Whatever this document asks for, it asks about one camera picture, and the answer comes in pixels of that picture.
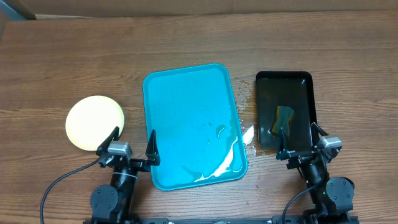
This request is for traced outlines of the light green plate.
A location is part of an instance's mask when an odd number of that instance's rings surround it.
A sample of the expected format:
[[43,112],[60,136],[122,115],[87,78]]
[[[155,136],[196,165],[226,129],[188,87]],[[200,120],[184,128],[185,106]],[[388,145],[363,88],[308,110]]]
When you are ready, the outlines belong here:
[[115,127],[121,133],[125,117],[121,106],[107,96],[89,96],[76,103],[65,120],[68,139],[85,151],[95,151]]

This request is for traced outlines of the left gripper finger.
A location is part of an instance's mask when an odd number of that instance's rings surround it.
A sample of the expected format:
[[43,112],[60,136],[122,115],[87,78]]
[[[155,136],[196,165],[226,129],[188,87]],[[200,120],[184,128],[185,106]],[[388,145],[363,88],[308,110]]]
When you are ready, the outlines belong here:
[[119,140],[119,127],[116,126],[111,132],[111,134],[98,146],[96,150],[96,155],[101,156],[102,153],[107,152],[111,142],[118,140]]
[[160,165],[160,155],[159,155],[159,150],[157,148],[156,131],[154,129],[152,130],[150,138],[147,143],[146,156],[147,156],[147,163],[150,166]]

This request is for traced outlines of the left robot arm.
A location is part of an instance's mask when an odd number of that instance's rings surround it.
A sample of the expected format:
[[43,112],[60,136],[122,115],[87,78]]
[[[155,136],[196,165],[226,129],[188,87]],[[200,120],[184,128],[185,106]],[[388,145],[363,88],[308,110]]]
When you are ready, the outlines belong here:
[[153,166],[160,165],[160,155],[156,143],[156,132],[150,134],[147,159],[134,159],[128,142],[119,140],[119,128],[98,146],[100,167],[113,169],[109,184],[94,189],[90,197],[91,218],[87,223],[138,223],[138,218],[130,214],[132,196],[139,172],[150,172]]

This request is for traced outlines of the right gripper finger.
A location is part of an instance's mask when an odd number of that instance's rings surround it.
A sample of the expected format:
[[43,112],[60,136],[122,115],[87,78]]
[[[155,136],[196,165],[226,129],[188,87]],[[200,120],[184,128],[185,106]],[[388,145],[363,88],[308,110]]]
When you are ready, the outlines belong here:
[[310,127],[313,146],[326,146],[328,133],[326,133],[316,122],[313,122]]
[[286,160],[295,155],[295,151],[288,150],[287,135],[283,128],[279,129],[279,148],[277,150],[276,159]]

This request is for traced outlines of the green yellow sponge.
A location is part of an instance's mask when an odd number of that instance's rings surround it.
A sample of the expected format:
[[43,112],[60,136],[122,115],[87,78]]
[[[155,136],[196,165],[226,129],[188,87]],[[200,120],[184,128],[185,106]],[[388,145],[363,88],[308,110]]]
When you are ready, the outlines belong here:
[[275,112],[275,120],[271,127],[271,133],[278,136],[282,128],[286,136],[290,136],[291,123],[295,116],[295,111],[289,106],[278,106]]

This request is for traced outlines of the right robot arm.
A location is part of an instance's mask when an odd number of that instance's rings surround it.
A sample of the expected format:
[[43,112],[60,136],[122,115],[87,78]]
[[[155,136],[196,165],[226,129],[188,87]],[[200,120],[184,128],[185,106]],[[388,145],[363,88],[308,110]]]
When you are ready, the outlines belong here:
[[[337,136],[327,134],[317,123],[311,124],[311,132],[319,137],[309,151],[296,152],[287,149],[287,135],[279,129],[279,149],[276,159],[286,160],[288,169],[297,169],[307,188],[294,196],[285,206],[281,216],[274,216],[269,223],[358,223],[351,217],[354,183],[346,177],[330,177],[327,164],[342,148]],[[302,195],[310,194],[313,208],[301,215],[288,216],[288,208]]]

